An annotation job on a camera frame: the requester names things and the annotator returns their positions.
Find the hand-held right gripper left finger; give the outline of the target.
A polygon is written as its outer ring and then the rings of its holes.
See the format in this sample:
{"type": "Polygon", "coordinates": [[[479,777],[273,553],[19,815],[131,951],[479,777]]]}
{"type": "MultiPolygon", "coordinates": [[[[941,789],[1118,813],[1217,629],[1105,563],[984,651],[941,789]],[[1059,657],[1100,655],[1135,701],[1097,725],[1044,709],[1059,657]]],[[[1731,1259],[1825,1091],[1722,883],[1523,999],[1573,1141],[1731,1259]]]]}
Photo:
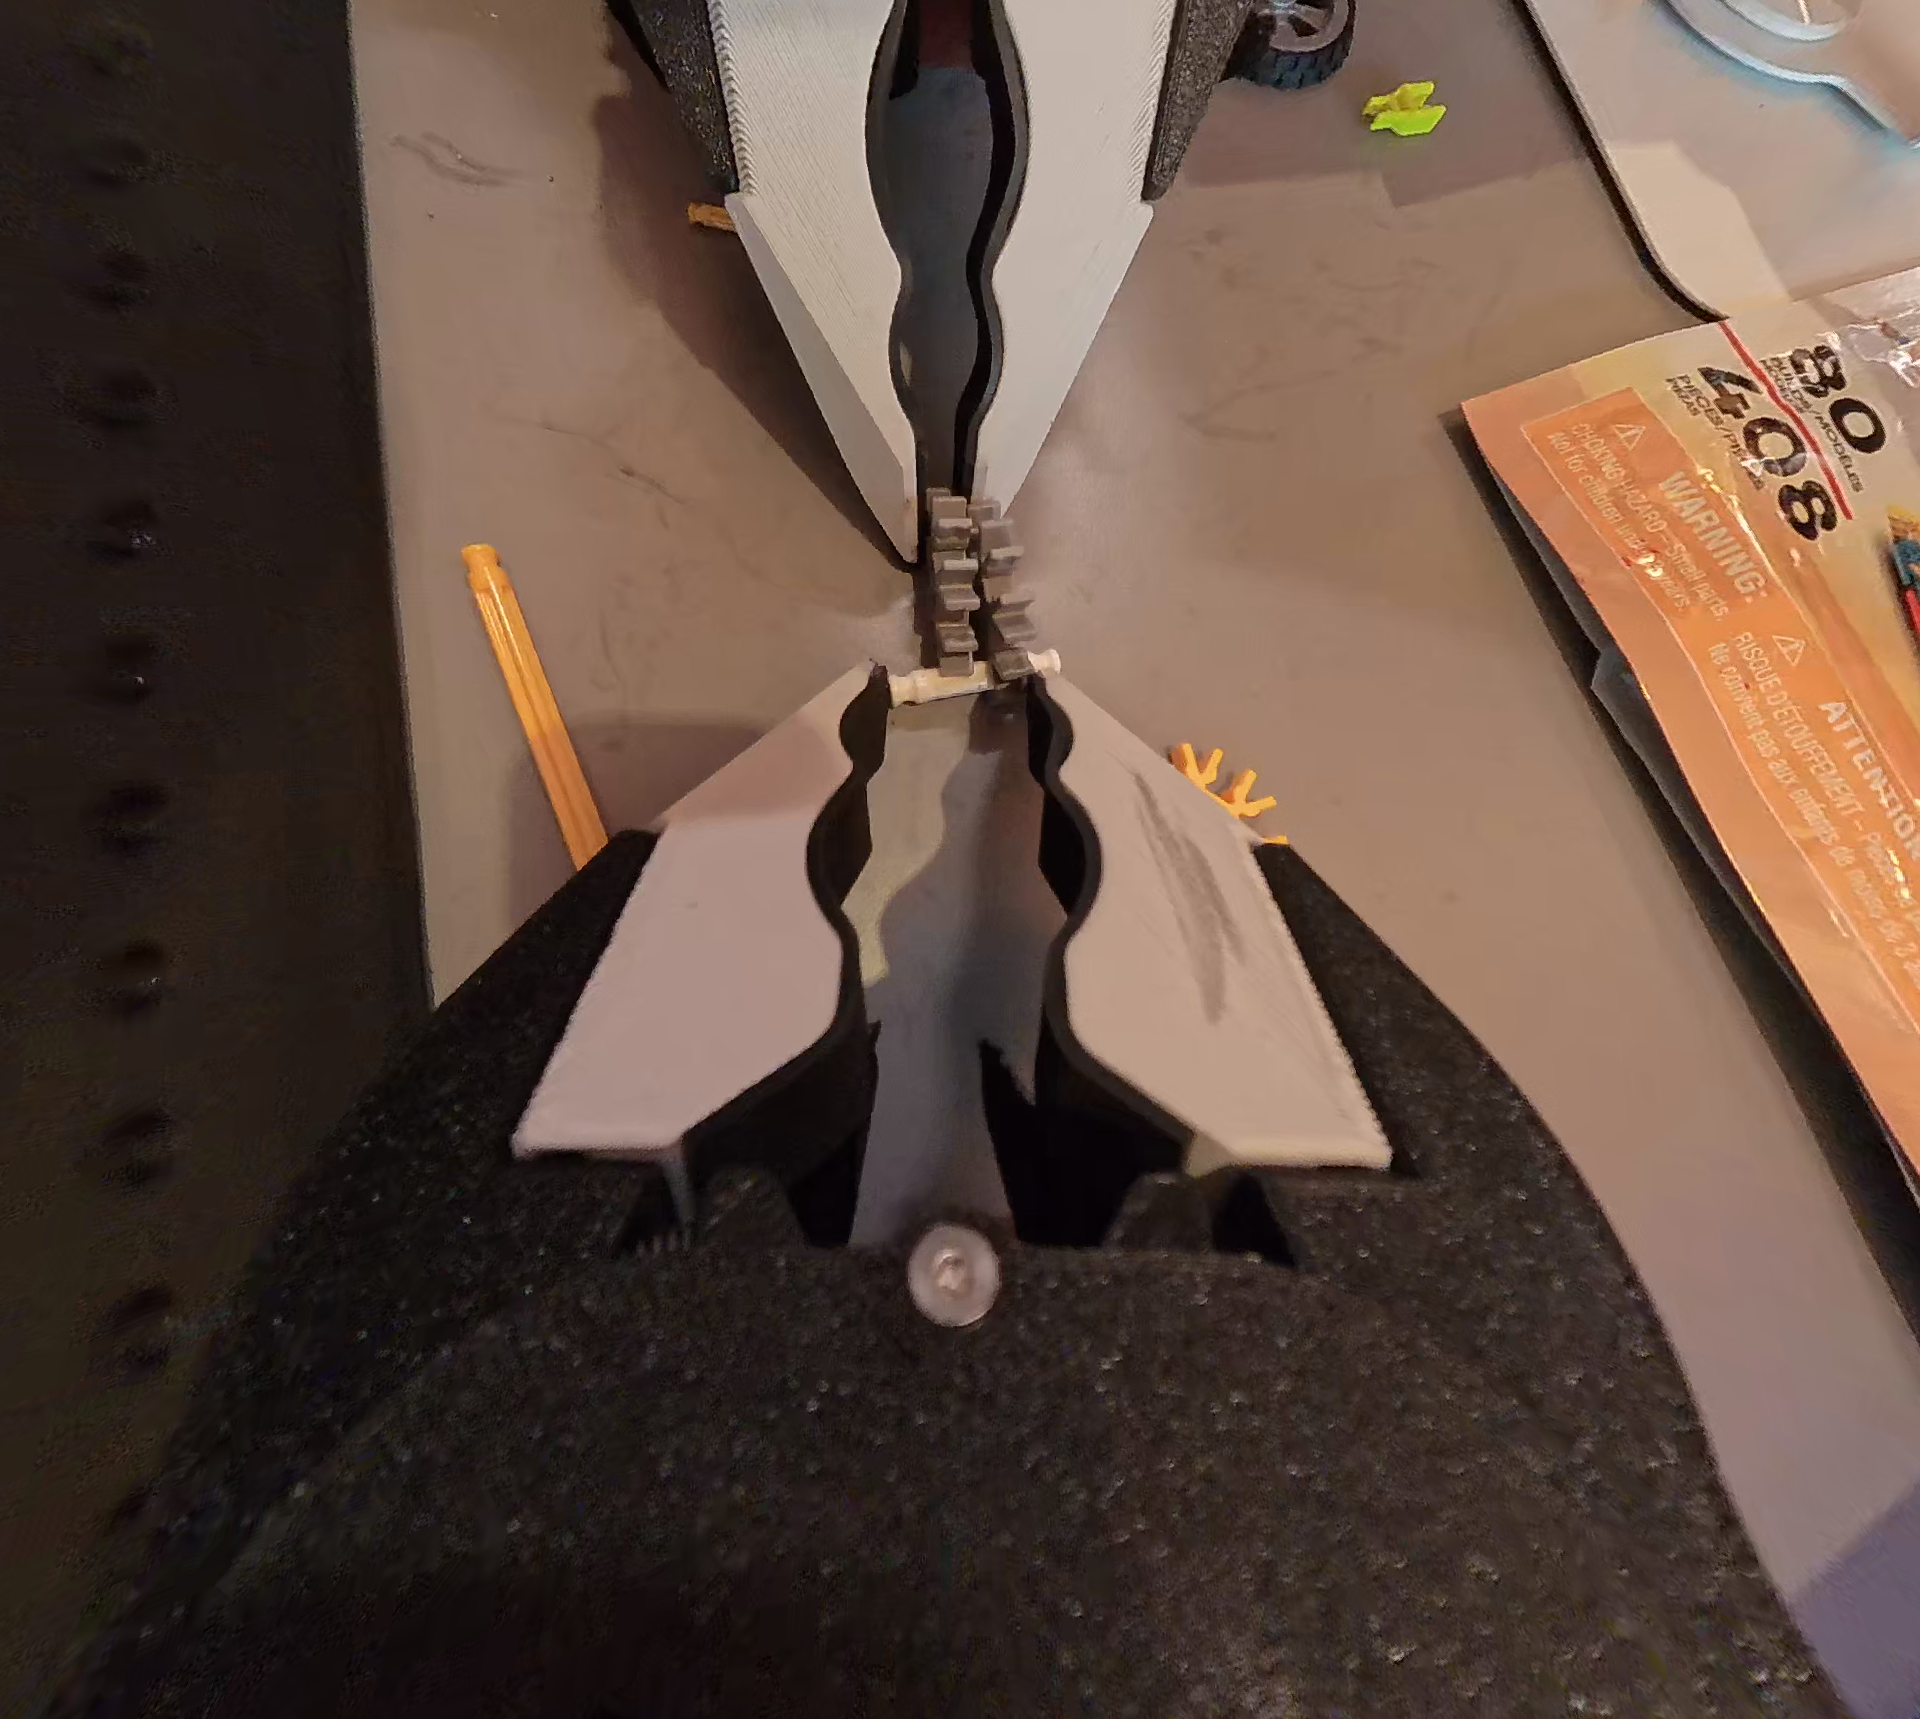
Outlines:
{"type": "Polygon", "coordinates": [[[532,1155],[729,1161],[798,1107],[788,1157],[872,1109],[845,899],[872,849],[892,707],[854,667],[670,805],[512,1133],[532,1155]]]}

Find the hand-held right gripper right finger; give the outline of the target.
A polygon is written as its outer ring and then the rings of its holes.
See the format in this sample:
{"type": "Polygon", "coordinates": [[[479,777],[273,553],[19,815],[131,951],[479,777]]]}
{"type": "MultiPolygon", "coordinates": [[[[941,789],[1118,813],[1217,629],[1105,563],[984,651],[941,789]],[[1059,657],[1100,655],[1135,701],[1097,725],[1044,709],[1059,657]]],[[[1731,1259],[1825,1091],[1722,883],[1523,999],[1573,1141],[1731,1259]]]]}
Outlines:
{"type": "Polygon", "coordinates": [[[1386,1169],[1391,1147],[1242,819],[1079,687],[1037,679],[1047,949],[1035,1089],[1133,1171],[1386,1169]]]}

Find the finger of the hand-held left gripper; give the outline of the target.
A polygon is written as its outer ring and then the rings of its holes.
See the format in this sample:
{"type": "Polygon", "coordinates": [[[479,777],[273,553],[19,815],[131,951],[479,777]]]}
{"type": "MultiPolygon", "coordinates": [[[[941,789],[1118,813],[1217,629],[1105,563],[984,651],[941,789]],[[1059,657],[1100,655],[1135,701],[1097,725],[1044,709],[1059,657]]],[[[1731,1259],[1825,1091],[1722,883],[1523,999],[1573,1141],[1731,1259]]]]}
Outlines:
{"type": "Polygon", "coordinates": [[[906,0],[706,0],[731,140],[725,209],[852,481],[913,561],[917,451],[896,363],[906,275],[869,149],[904,12],[906,0]]]}
{"type": "Polygon", "coordinates": [[[991,159],[954,441],[975,499],[1008,505],[1021,487],[1149,225],[1178,2],[980,0],[991,159]]]}

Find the short white rod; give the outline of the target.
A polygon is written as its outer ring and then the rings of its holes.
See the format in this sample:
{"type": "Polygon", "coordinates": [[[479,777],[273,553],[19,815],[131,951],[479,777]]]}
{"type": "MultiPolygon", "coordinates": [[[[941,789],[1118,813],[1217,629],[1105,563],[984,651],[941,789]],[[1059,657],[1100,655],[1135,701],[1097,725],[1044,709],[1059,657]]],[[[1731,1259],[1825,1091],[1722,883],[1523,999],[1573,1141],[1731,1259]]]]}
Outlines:
{"type": "Polygon", "coordinates": [[[1035,677],[1062,673],[1062,655],[1055,649],[1001,647],[989,657],[963,661],[943,657],[931,667],[907,673],[888,673],[888,695],[894,707],[929,705],[954,697],[982,695],[1008,689],[1035,677]]]}

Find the grey snowflake connector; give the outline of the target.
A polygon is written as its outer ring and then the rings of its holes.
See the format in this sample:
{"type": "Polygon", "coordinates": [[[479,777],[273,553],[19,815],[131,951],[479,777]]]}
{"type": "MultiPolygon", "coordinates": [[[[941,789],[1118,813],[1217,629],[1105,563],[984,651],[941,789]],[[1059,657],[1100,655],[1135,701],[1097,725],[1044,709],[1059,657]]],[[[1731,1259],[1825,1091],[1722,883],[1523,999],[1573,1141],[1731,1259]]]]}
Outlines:
{"type": "Polygon", "coordinates": [[[1033,597],[1024,583],[1024,545],[997,501],[970,501],[973,589],[972,627],[997,685],[1013,685],[1037,669],[1042,649],[1033,597]]]}
{"type": "Polygon", "coordinates": [[[923,493],[917,619],[926,663],[941,677],[972,675],[980,659],[980,537],[970,501],[947,487],[923,493]]]}

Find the person's left hand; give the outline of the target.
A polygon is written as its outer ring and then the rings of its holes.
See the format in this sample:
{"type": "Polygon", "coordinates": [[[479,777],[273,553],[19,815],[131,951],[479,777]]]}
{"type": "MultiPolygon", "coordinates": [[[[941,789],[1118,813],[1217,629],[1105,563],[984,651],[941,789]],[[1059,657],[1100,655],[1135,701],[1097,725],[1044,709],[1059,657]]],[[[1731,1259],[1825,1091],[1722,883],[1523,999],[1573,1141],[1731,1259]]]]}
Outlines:
{"type": "Polygon", "coordinates": [[[986,78],[994,62],[987,0],[907,0],[896,94],[926,70],[961,70],[986,78]]]}

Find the yellow fan connector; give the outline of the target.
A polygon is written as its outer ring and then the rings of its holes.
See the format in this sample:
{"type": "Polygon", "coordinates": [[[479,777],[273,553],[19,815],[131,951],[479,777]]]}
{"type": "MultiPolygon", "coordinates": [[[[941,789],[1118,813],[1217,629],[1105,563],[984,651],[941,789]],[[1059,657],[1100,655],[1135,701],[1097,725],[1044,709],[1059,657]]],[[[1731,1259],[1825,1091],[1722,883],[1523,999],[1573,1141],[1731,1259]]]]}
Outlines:
{"type": "Polygon", "coordinates": [[[1198,751],[1190,741],[1170,745],[1165,759],[1195,785],[1209,803],[1217,805],[1235,821],[1240,835],[1255,847],[1286,847],[1290,839],[1280,829],[1266,829],[1262,819],[1278,809],[1278,799],[1259,789],[1259,773],[1242,769],[1228,773],[1228,759],[1222,747],[1198,751]]]}

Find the long yellow rod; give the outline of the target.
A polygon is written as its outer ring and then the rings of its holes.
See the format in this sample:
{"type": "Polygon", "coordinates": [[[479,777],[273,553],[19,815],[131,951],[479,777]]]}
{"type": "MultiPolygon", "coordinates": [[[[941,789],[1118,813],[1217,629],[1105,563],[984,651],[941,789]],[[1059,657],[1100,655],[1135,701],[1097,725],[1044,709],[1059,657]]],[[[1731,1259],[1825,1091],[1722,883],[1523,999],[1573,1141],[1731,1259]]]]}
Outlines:
{"type": "Polygon", "coordinates": [[[568,859],[572,867],[586,867],[610,837],[526,625],[515,585],[490,543],[468,543],[459,555],[568,859]]]}

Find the white rounded board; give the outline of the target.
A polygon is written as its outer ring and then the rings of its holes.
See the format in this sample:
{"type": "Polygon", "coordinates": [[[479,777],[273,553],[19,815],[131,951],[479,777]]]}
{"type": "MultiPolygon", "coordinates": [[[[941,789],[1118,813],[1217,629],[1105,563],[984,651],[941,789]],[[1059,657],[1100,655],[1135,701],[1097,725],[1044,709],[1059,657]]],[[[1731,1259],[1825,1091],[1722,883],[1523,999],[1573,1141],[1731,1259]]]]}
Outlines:
{"type": "Polygon", "coordinates": [[[1916,147],[1843,90],[1755,72],[1668,0],[1515,0],[1647,263],[1705,317],[1916,265],[1916,147]]]}

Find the orange toy set bag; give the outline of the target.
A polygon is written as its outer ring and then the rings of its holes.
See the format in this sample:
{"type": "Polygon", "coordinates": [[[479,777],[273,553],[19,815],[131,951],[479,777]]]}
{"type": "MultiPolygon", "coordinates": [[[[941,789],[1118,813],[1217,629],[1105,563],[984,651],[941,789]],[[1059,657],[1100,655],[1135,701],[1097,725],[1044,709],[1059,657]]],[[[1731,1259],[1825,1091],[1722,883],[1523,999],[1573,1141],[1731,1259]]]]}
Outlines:
{"type": "Polygon", "coordinates": [[[1909,1177],[1916,333],[1905,269],[1462,405],[1909,1177]]]}

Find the black perforated panel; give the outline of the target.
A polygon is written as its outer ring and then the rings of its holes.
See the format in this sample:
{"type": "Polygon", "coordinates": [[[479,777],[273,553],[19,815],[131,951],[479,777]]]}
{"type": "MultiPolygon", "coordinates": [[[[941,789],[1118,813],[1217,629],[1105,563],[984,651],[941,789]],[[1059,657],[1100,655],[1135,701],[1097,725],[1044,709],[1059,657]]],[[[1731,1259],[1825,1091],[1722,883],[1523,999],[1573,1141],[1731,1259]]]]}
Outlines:
{"type": "Polygon", "coordinates": [[[4,0],[4,1627],[419,1011],[346,0],[4,0]]]}

